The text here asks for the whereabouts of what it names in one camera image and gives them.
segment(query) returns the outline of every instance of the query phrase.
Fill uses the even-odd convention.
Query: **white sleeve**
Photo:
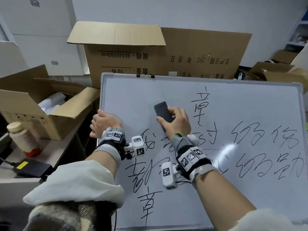
[[[123,188],[115,185],[111,172],[95,160],[59,166],[46,182],[23,198],[25,203],[34,206],[56,201],[109,201],[118,208],[124,200]]]
[[[247,213],[229,231],[307,231],[307,224],[292,224],[289,219],[272,209],[258,209]]]

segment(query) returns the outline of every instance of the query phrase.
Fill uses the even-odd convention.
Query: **whiteboard frame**
[[[307,131],[306,131],[306,115],[305,115],[305,108],[304,108],[304,100],[303,100],[303,87],[301,83],[292,82],[268,82],[268,81],[253,81],[253,80],[237,80],[237,79],[215,79],[215,78],[195,78],[195,77],[177,77],[177,76],[158,76],[155,75],[154,78],[151,78],[150,75],[141,75],[137,77],[136,74],[125,74],[125,73],[102,73],[101,76],[101,89],[100,89],[100,100],[99,100],[99,108],[104,110],[105,104],[105,90],[106,90],[106,82],[108,78],[111,77],[125,77],[130,79],[156,79],[156,80],[165,80],[165,81],[197,81],[197,82],[206,82],[206,83],[229,83],[229,84],[255,84],[255,85],[270,85],[270,86],[291,86],[296,87],[298,89],[298,99],[300,103],[300,112],[302,118],[302,126],[303,126],[303,136],[304,140],[307,140]],[[306,151],[306,162],[308,162],[308,145],[307,141],[305,144],[305,151]],[[139,230],[146,230],[146,231],[166,231],[166,230],[204,230],[210,231],[215,230],[213,227],[206,227],[206,228],[194,228],[190,225],[188,226],[168,226],[167,228],[158,226],[157,229],[147,229],[144,227],[126,227],[126,228],[116,228],[117,231],[139,231]]]

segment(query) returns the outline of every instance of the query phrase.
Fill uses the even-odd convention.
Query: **yellow sticker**
[[[18,165],[16,169],[22,169],[23,167],[25,167],[26,164],[28,164],[28,162],[24,161],[20,165]]]

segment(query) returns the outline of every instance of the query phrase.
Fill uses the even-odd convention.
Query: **plaid garment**
[[[23,231],[111,230],[116,204],[107,201],[50,202],[35,207]]]

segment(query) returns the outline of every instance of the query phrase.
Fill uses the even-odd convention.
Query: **plastic bottle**
[[[33,134],[23,127],[20,122],[13,122],[7,126],[10,137],[24,152],[26,157],[38,156],[42,150]]]

